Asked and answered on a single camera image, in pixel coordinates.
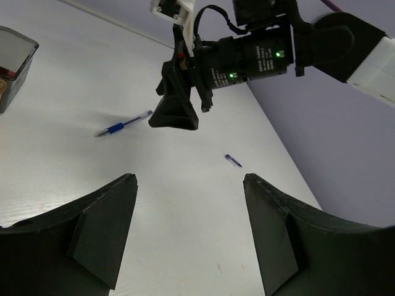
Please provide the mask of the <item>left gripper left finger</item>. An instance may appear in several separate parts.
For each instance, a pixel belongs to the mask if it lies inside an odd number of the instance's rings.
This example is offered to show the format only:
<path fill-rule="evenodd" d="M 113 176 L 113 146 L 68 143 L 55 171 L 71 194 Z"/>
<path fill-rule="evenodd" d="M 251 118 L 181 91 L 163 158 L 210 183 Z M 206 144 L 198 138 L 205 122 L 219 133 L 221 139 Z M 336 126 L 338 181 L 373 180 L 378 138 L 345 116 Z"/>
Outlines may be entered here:
<path fill-rule="evenodd" d="M 109 295 L 138 191 L 135 175 L 1 228 L 1 295 Z"/>

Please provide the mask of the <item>blue ballpoint pen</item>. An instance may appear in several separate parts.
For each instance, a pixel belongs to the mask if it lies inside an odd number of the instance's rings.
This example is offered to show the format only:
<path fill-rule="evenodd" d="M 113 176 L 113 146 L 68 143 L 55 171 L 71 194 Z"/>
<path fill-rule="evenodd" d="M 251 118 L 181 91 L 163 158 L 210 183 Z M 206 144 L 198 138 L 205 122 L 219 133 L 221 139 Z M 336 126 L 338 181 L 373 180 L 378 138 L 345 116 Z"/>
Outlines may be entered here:
<path fill-rule="evenodd" d="M 128 121 L 117 123 L 115 125 L 112 125 L 112 126 L 106 128 L 106 129 L 98 132 L 95 135 L 95 137 L 96 138 L 100 138 L 100 137 L 103 137 L 103 136 L 107 136 L 107 135 L 110 135 L 110 134 L 117 133 L 117 132 L 121 131 L 122 129 L 124 129 L 127 126 L 130 126 L 130 125 L 135 124 L 135 123 L 137 123 L 139 121 L 142 121 L 142 120 L 145 120 L 145 119 L 149 118 L 152 114 L 153 114 L 153 111 L 152 110 L 148 110 L 147 112 L 144 112 L 144 113 L 142 113 L 142 114 L 140 114 L 138 116 L 135 116 L 135 117 L 129 119 Z"/>

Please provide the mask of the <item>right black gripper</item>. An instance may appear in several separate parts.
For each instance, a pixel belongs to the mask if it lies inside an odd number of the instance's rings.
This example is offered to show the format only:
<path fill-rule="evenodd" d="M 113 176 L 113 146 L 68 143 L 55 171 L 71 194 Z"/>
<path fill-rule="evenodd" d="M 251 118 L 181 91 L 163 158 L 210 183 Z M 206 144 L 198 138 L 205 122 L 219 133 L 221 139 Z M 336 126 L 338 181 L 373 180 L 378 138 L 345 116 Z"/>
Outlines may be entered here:
<path fill-rule="evenodd" d="M 174 35 L 179 65 L 168 61 L 162 66 L 157 87 L 162 98 L 149 119 L 152 128 L 198 129 L 198 116 L 190 101 L 191 87 L 197 89 L 201 110 L 206 113 L 212 107 L 213 90 L 283 75 L 293 63 L 291 26 L 286 17 L 259 25 L 239 38 L 198 39 L 193 56 L 188 54 L 182 34 Z"/>

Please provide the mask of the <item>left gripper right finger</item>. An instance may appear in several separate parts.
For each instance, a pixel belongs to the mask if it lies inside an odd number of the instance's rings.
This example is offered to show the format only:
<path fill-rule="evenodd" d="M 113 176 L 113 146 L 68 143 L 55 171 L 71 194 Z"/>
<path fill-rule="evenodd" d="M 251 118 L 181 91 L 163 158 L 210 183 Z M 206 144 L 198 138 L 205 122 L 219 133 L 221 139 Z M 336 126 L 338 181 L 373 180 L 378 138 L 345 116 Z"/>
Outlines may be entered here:
<path fill-rule="evenodd" d="M 393 295 L 394 228 L 338 218 L 255 174 L 244 193 L 266 295 Z"/>

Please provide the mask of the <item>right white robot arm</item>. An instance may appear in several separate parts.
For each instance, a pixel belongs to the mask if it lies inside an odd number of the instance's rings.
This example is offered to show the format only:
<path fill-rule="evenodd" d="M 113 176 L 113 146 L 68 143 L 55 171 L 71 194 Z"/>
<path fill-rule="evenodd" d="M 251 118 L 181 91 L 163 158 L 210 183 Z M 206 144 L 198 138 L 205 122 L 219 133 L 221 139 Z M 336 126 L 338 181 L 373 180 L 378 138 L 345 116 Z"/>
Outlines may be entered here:
<path fill-rule="evenodd" d="M 173 24 L 172 58 L 162 66 L 156 89 L 161 101 L 153 128 L 197 130 L 192 89 L 201 110 L 212 107 L 213 90 L 284 75 L 290 65 L 301 77 L 314 67 L 388 105 L 394 105 L 394 39 L 352 14 L 335 9 L 305 22 L 296 1 L 234 1 L 233 32 L 218 41 L 198 33 L 203 15 L 194 1 L 153 1 L 152 13 Z"/>

